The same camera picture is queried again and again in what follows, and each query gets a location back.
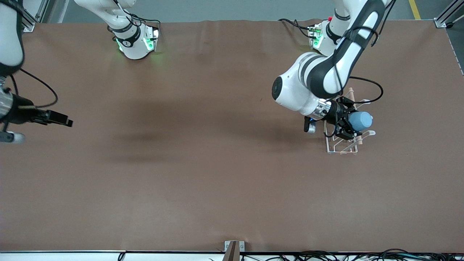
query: black cable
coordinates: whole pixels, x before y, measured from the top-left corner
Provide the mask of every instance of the black cable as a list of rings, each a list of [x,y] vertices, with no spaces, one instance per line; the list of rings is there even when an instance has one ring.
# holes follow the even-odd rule
[[[331,138],[333,136],[335,136],[335,134],[337,133],[337,128],[338,128],[338,122],[340,121],[340,119],[338,118],[338,114],[335,114],[335,124],[334,124],[334,132],[332,132],[331,135],[327,135],[326,132],[324,132],[324,136],[326,138]]]
[[[417,256],[415,254],[411,254],[405,250],[392,248],[388,249],[384,252],[380,253],[365,253],[357,255],[353,260],[356,261],[362,257],[372,258],[371,261],[379,261],[379,260],[396,260],[396,261],[406,261],[406,260],[419,260],[419,261],[448,261],[449,259],[453,258],[452,254],[437,254],[437,253],[421,253],[421,256]],[[345,256],[342,261],[348,261],[349,256]]]
[[[307,30],[309,26],[314,26],[314,25],[309,25],[307,27],[304,27],[304,26],[299,25],[299,23],[298,23],[298,21],[296,19],[293,22],[288,20],[288,19],[285,19],[285,18],[279,19],[278,21],[287,22],[287,23],[293,25],[294,27],[297,27],[304,36],[306,36],[306,37],[308,37],[310,39],[316,39],[316,37],[307,35],[303,31],[303,30]]]
[[[45,104],[45,105],[41,105],[41,106],[36,106],[36,108],[46,108],[46,107],[50,107],[52,105],[55,105],[57,102],[58,102],[58,94],[55,92],[55,90],[53,90],[46,82],[42,81],[41,79],[37,78],[36,76],[34,76],[33,74],[29,73],[28,71],[24,70],[23,68],[20,68],[20,70],[31,76],[32,78],[36,79],[37,81],[39,81],[41,84],[45,85],[45,87],[47,87],[52,93],[53,95],[55,96],[55,100],[52,102],[52,103],[49,103],[49,104]]]
[[[385,26],[385,22],[387,21],[387,18],[390,15],[390,12],[392,11],[393,6],[395,5],[395,3],[396,3],[396,0],[393,0],[387,6],[387,8],[390,7],[390,9],[388,10],[387,15],[385,16],[385,19],[383,20],[382,27],[380,27],[379,36],[375,39],[374,42],[372,42],[371,47],[373,47],[377,43],[377,41],[379,40],[379,37],[380,37],[380,35],[382,34],[382,31],[383,31],[383,27]]]
[[[14,94],[19,95],[18,86],[16,85],[16,80],[14,79],[14,76],[12,74],[10,74],[10,78],[13,82]]]
[[[243,255],[243,257],[249,257],[249,258],[254,259],[254,260],[256,260],[256,261],[261,261],[261,260],[259,260],[258,258],[254,258],[254,257],[249,256],[249,255]]]
[[[377,82],[375,82],[373,80],[369,80],[369,79],[366,79],[366,78],[363,78],[363,77],[357,77],[357,76],[350,76],[350,79],[366,81],[366,82],[373,83],[373,84],[377,85],[378,88],[380,89],[380,95],[377,96],[377,98],[375,98],[373,100],[368,100],[368,101],[363,101],[363,102],[355,102],[355,101],[353,101],[353,102],[347,102],[347,103],[350,103],[350,104],[366,104],[366,103],[372,103],[372,102],[378,101],[378,100],[380,100],[380,98],[382,98],[382,96],[383,96],[383,88],[379,83],[377,83]]]
[[[375,41],[377,41],[377,39],[379,38],[379,34],[372,28],[370,27],[367,27],[367,26],[358,26],[358,27],[354,27],[354,28],[351,28],[351,29],[348,29],[344,34],[343,34],[343,37],[346,37],[346,39],[352,41],[352,39],[350,39],[348,37],[348,34],[351,33],[352,31],[354,30],[361,30],[361,29],[365,29],[365,30],[369,30],[371,33],[375,34]],[[340,84],[340,88],[341,88],[341,91],[343,91],[343,89],[345,88],[345,86],[342,84],[342,79],[340,78],[340,73],[338,72],[338,68],[337,68],[337,61],[336,61],[336,55],[338,53],[338,48],[335,49],[334,53],[332,54],[332,63],[333,63],[333,66],[335,68],[335,73],[337,75],[337,79],[338,79],[338,83]]]
[[[8,130],[8,124],[9,124],[8,121],[4,121],[4,122],[3,122],[3,129],[2,129],[2,132],[6,132],[6,130]]]
[[[334,260],[331,260],[330,258],[328,258],[328,255],[332,256]],[[316,258],[321,261],[339,261],[338,258],[335,255],[333,255],[333,253],[325,252],[325,251],[304,251],[300,254],[300,256],[305,257],[306,260],[311,259],[311,258]]]
[[[114,2],[118,7],[120,6],[120,5],[119,5],[119,2],[118,2],[117,0],[113,0],[113,2]],[[122,8],[122,7],[121,7],[121,9],[122,9],[123,12],[125,12],[125,13],[128,14],[128,15],[130,15],[132,19],[135,18],[135,19],[137,19],[137,20],[140,21],[140,24],[139,24],[139,25],[136,25],[136,24],[133,23],[132,19],[129,19],[129,17],[126,17],[127,20],[129,20],[129,22],[130,22],[133,26],[140,27],[140,26],[142,25],[142,21],[157,22],[157,23],[158,23],[158,26],[161,25],[161,22],[160,22],[158,19],[145,19],[145,18],[141,18],[141,17],[139,17],[139,16],[137,16],[137,15],[135,15],[135,14],[133,14],[133,13],[127,12],[127,11],[124,10],[124,8]]]
[[[275,257],[268,258],[265,261],[271,261],[271,260],[274,260],[274,259],[279,259],[280,260],[280,259],[283,259],[283,257],[282,256],[275,256]]]
[[[298,24],[298,21],[297,21],[296,19],[295,19],[294,23],[296,24],[296,26],[298,27],[298,29],[300,29],[300,32],[301,32],[304,36],[308,37],[309,39],[316,39],[316,37],[314,37],[314,36],[310,36],[310,35],[308,35],[308,34],[305,34],[305,33],[303,32],[303,29],[301,29],[301,26]]]
[[[117,261],[122,261],[125,256],[126,256],[126,252],[121,252],[119,256],[117,257]]]

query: white wire rack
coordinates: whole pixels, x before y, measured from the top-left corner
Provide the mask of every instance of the white wire rack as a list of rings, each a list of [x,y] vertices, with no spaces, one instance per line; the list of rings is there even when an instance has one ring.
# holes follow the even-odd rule
[[[348,99],[351,99],[354,101],[354,91],[352,88],[348,88],[347,94],[345,94],[345,97]],[[354,107],[356,109],[359,109],[361,106],[365,104],[370,104],[370,103],[364,103],[364,104],[355,104]],[[324,121],[324,132],[325,133],[332,133],[332,131],[328,131],[327,128],[327,121]],[[333,136],[331,138],[326,137],[326,146],[327,146],[327,153],[329,154],[353,154],[356,155],[358,153],[358,145],[362,145],[362,141],[366,139],[369,136],[375,135],[375,131],[373,130],[368,130],[364,131],[361,136],[357,136],[354,139],[351,140],[344,140],[342,138],[339,138],[337,136]]]

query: yellow floor line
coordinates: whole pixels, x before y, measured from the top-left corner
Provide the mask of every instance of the yellow floor line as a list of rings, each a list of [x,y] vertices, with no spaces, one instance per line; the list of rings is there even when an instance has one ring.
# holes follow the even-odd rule
[[[417,5],[415,0],[409,0],[409,5],[411,6],[412,14],[414,15],[414,19],[420,20],[419,10],[417,10]]]

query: black stripe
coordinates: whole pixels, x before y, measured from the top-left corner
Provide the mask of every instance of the black stripe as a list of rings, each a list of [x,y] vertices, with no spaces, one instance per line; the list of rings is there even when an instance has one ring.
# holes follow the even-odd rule
[[[137,31],[131,37],[129,37],[127,39],[122,39],[122,38],[116,37],[116,39],[118,39],[119,43],[121,43],[124,47],[132,47],[132,46],[134,46],[135,41],[137,41],[139,39],[139,37],[140,37],[140,27],[137,27]],[[129,42],[130,45],[127,46],[123,42]]]
[[[338,19],[338,20],[342,20],[342,21],[348,21],[350,20],[350,16],[341,16],[339,14],[337,14],[337,10],[334,10],[334,14],[335,14],[335,17]]]
[[[337,40],[342,38],[340,35],[332,32],[330,29],[330,23],[327,24],[325,27],[325,31],[327,32],[327,36],[334,41],[334,44],[337,45]]]
[[[352,28],[355,28],[357,26],[362,26],[364,22],[368,19],[369,15],[371,15],[373,12],[376,12],[379,15],[373,27],[373,30],[376,30],[379,27],[379,24],[382,21],[383,15],[385,13],[385,5],[381,0],[367,0],[363,9],[359,13],[356,20],[354,21]],[[353,31],[354,31],[353,33],[357,34],[359,30],[353,30]],[[369,44],[369,40],[371,39],[372,35],[373,33],[371,32],[367,39],[364,39],[362,37],[359,38],[357,36],[353,36],[352,39],[343,38],[342,42],[339,44],[338,49],[335,50],[334,54],[332,54],[332,56],[330,56],[325,61],[316,65],[309,73],[309,76],[306,79],[306,86],[309,88],[309,90],[319,98],[323,98],[323,99],[334,98],[337,95],[337,93],[328,93],[324,89],[325,76],[332,69],[332,67],[334,67],[334,63],[336,64],[342,59],[342,57],[347,52],[349,46],[351,45],[351,43],[356,42],[357,44],[361,45],[362,49],[357,53],[356,58],[354,59],[353,64],[351,65],[348,71],[348,75],[350,75],[351,71],[353,70],[354,65],[356,64],[359,57],[361,56],[364,48],[366,48],[366,46]]]
[[[232,242],[232,245],[229,245],[229,247],[231,248],[231,252],[230,252],[230,255],[229,255],[229,259],[227,259],[228,261],[233,261],[234,260],[236,246],[237,246],[236,241]]]
[[[307,60],[306,63],[304,63],[303,67],[301,68],[301,74],[300,74],[300,79],[302,83],[304,83],[304,72],[306,71],[306,68],[308,68],[309,64],[312,63],[314,60],[316,60],[317,58],[321,58],[321,57],[323,56],[319,54],[315,54],[313,57]]]
[[[110,27],[110,29],[113,31],[113,33],[127,32],[133,26],[133,24],[132,24],[133,22],[134,22],[134,19],[132,19],[131,22],[126,27],[121,28],[121,29],[114,29],[114,28],[111,28],[111,27]]]

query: green indicator light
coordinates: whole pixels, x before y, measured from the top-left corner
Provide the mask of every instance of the green indicator light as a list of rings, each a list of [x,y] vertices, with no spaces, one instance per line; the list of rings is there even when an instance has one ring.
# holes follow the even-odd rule
[[[119,43],[119,40],[118,40],[118,39],[116,39],[116,43],[117,43],[117,45],[119,46],[119,50],[122,52],[122,47],[121,47],[121,44]]]
[[[145,45],[147,46],[147,49],[149,51],[153,50],[154,49],[153,41],[151,39],[145,39],[145,38],[144,38],[144,40],[145,40]]]

